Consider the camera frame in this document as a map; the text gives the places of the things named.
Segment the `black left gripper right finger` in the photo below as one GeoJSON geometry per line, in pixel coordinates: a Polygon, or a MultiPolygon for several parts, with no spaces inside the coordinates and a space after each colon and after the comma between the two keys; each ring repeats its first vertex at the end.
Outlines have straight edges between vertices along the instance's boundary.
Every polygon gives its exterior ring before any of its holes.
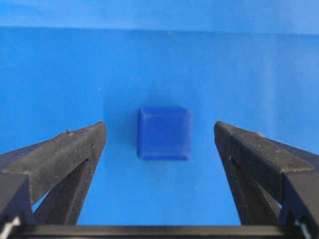
{"type": "Polygon", "coordinates": [[[318,155],[222,121],[214,138],[243,225],[318,230],[318,155]]]}

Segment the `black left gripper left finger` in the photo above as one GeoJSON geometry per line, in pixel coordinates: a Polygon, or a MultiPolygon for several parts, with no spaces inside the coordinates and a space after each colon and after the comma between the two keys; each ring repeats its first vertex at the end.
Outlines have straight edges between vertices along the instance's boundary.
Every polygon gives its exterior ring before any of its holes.
{"type": "Polygon", "coordinates": [[[1,225],[77,224],[106,138],[99,121],[1,154],[1,225]]]}

